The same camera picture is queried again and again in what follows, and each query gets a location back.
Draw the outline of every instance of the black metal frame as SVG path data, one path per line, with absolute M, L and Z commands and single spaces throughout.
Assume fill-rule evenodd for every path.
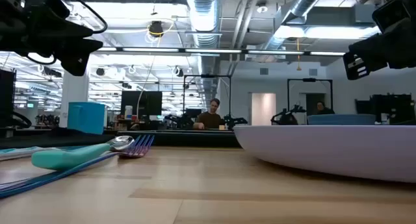
M 314 79 L 314 78 L 305 78 L 305 79 L 287 79 L 287 110 L 291 108 L 291 91 L 290 91 L 290 83 L 291 81 L 302 81 L 302 82 L 317 82 L 317 81 L 326 81 L 330 84 L 331 89 L 331 109 L 333 109 L 333 85 L 331 79 Z
M 201 78 L 222 78 L 227 77 L 229 79 L 229 95 L 228 95 L 228 114 L 231 116 L 231 75 L 184 75 L 183 76 L 183 107 L 182 111 L 185 113 L 185 86 L 187 85 L 187 77 L 201 77 Z

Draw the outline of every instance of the ductwork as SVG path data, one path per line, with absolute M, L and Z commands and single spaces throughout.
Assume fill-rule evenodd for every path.
M 199 32 L 216 32 L 220 21 L 220 0 L 187 0 L 192 28 Z M 217 48 L 218 35 L 194 34 L 194 43 L 197 48 Z M 198 59 L 201 74 L 213 74 L 215 58 L 201 56 Z M 203 92 L 209 106 L 209 100 L 215 96 L 212 91 L 213 84 L 218 84 L 216 79 L 202 79 Z
M 277 13 L 279 16 L 276 18 L 276 32 L 282 23 L 288 22 L 295 18 L 304 18 L 307 13 L 315 6 L 319 0 L 292 0 L 290 7 L 281 7 Z M 285 41 L 283 38 L 278 38 L 275 34 L 269 39 L 269 41 L 262 47 L 265 50 L 277 50 Z

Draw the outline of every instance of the dark shirt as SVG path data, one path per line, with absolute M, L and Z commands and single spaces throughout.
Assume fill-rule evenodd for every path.
M 318 114 L 335 114 L 335 112 L 330 108 L 324 108 L 323 110 L 319 110 Z
M 218 114 L 204 112 L 198 116 L 197 123 L 203 123 L 206 129 L 219 129 L 221 117 Z

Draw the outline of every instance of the ceiling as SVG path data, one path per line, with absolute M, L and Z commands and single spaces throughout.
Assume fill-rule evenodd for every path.
M 93 16 L 88 9 L 80 3 L 64 0 L 71 10 L 67 20 L 98 30 L 103 24 Z M 161 0 L 88 0 L 89 4 L 108 23 L 108 30 L 102 34 L 93 35 L 93 39 L 104 42 L 105 47 L 195 47 L 195 22 L 202 26 L 206 23 L 205 18 L 190 18 L 190 10 L 184 4 L 160 3 Z M 238 15 L 243 11 L 242 25 L 250 18 L 251 4 L 248 0 L 246 6 L 243 0 L 219 0 L 220 15 L 219 28 L 216 36 L 219 37 L 217 47 L 229 49 L 232 46 L 233 36 L 238 23 Z M 280 6 L 290 4 L 292 0 L 264 0 L 268 10 L 258 13 L 253 7 L 251 18 L 245 33 L 239 31 L 242 37 L 241 47 L 262 45 L 267 42 L 276 31 L 274 25 L 276 12 Z M 315 6 L 331 6 L 349 8 L 360 0 L 320 0 Z M 378 3 L 380 0 L 368 0 L 366 4 Z M 148 27 L 152 21 L 161 21 L 164 34 L 161 39 L 149 35 Z M 320 39 L 301 37 L 298 39 L 284 40 L 281 46 L 286 50 L 308 50 L 308 51 L 348 51 L 348 45 L 357 40 L 343 39 Z M 223 73 L 224 69 L 216 71 L 217 66 L 225 66 L 224 56 L 212 56 L 212 58 L 201 58 L 200 56 L 166 56 L 166 55 L 133 55 L 118 53 L 92 54 L 88 62 L 90 70 L 91 101 L 105 103 L 113 110 L 120 109 L 120 93 L 126 88 L 121 82 L 130 85 L 129 90 L 160 90 L 164 91 L 164 114 L 174 112 L 180 114 L 183 101 L 183 77 L 178 77 L 176 72 L 182 69 L 185 75 L 199 75 L 204 68 L 204 63 L 212 59 L 216 64 L 210 65 L 210 73 Z M 277 58 L 264 56 L 260 63 L 249 61 L 237 61 L 237 77 L 264 77 L 257 74 L 257 70 L 251 68 L 259 66 L 276 67 L 272 64 L 263 65 L 263 62 L 279 62 L 296 66 L 297 62 L 312 64 L 320 70 L 337 58 L 324 56 L 286 56 Z M 24 101 L 39 101 L 40 107 L 55 110 L 60 106 L 62 96 L 62 78 L 45 75 L 45 67 L 22 58 L 14 53 L 0 52 L 0 65 L 3 69 L 15 69 L 17 71 L 16 99 L 23 104 Z M 59 63 L 46 66 L 49 69 L 64 75 L 64 70 Z M 104 75 L 98 75 L 97 70 L 104 70 Z M 285 70 L 279 69 L 276 76 L 284 76 Z M 185 100 L 186 107 L 204 108 L 205 99 L 210 98 L 208 92 L 215 92 L 216 82 L 205 82 L 195 79 L 187 90 Z

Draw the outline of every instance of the desk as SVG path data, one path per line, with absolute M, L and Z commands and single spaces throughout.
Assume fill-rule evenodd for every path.
M 0 180 L 46 171 L 0 162 Z M 416 185 L 283 168 L 241 149 L 151 149 L 0 200 L 2 224 L 414 224 Z

